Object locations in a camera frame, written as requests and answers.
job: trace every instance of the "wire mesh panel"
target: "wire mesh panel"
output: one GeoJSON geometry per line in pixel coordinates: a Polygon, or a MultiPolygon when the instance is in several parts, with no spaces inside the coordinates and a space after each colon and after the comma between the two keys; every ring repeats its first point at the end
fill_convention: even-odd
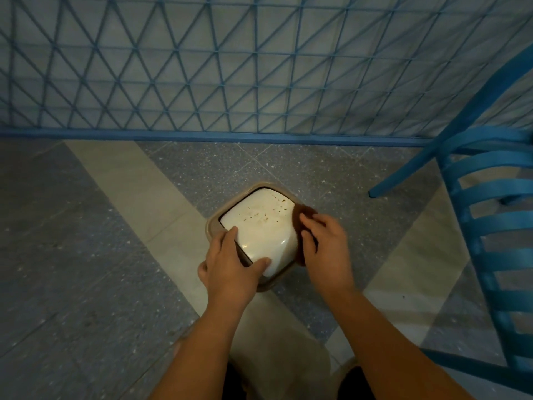
{"type": "Polygon", "coordinates": [[[533,40],[531,0],[0,3],[3,127],[431,137],[533,40]]]}

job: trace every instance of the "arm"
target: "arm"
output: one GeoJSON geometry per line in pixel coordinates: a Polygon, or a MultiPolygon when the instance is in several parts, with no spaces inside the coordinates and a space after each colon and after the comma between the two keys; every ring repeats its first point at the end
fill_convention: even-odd
{"type": "Polygon", "coordinates": [[[263,258],[243,267],[237,257],[236,235],[236,227],[216,235],[206,260],[198,267],[198,276],[207,288],[207,309],[180,346],[151,400],[222,397],[231,341],[255,295],[259,277],[270,265],[270,260],[263,258]]]}
{"type": "Polygon", "coordinates": [[[472,399],[442,368],[405,338],[353,282],[343,228],[328,215],[301,221],[305,264],[313,285],[327,303],[380,399],[472,399]]]}

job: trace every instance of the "beige floor stripe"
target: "beige floor stripe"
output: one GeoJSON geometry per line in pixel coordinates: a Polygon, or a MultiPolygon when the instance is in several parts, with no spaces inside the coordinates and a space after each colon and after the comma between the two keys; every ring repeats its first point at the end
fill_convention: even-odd
{"type": "MultiPolygon", "coordinates": [[[[478,172],[462,180],[463,187],[497,178],[512,178],[516,168],[478,172]]],[[[472,207],[474,217],[496,211],[487,201],[472,207]]],[[[403,236],[364,295],[408,337],[420,345],[469,262],[451,202],[442,186],[403,236]]],[[[326,348],[338,363],[353,357],[348,341],[337,328],[326,348]]]]}
{"type": "MultiPolygon", "coordinates": [[[[207,294],[196,268],[207,251],[205,219],[136,143],[66,143],[202,314],[207,294]]],[[[265,399],[322,398],[328,390],[330,355],[271,292],[256,295],[247,308],[232,356],[265,399]]]]}

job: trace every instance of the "tiled floor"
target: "tiled floor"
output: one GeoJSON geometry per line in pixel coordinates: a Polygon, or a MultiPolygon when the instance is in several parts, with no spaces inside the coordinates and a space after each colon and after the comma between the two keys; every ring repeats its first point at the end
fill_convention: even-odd
{"type": "MultiPolygon", "coordinates": [[[[410,314],[396,325],[414,342],[501,363],[480,292],[472,288],[472,269],[463,271],[465,257],[451,253],[451,270],[433,269],[413,243],[455,233],[443,221],[449,216],[441,209],[445,195],[436,167],[426,166],[384,198],[368,198],[368,189],[415,150],[138,146],[0,141],[0,258],[6,264],[0,318],[9,327],[0,331],[0,397],[146,398],[170,363],[171,343],[205,309],[196,277],[206,249],[204,218],[258,181],[282,184],[340,218],[358,287],[391,321],[410,314]],[[410,279],[426,269],[427,281],[410,279]],[[445,281],[438,300],[426,295],[435,280],[445,281]],[[402,289],[408,300],[396,308],[402,289]],[[421,309],[433,313],[416,313],[421,309]],[[480,339],[494,345],[481,347],[480,339]]],[[[298,268],[273,292],[256,296],[232,356],[247,365],[265,400],[295,393],[319,398],[320,389],[309,382],[329,376],[330,366],[349,355],[342,339],[305,269],[298,268]],[[306,378],[306,391],[296,376],[306,378]]],[[[457,379],[475,393],[487,387],[457,379]]]]}

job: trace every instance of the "forearm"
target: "forearm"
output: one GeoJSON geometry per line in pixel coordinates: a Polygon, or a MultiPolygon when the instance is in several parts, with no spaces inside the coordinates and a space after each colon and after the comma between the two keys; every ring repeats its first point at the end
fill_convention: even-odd
{"type": "Polygon", "coordinates": [[[326,298],[380,399],[471,399],[448,374],[405,338],[359,292],[326,298]]]}
{"type": "Polygon", "coordinates": [[[150,399],[220,399],[231,341],[241,316],[241,312],[208,306],[150,399]]]}

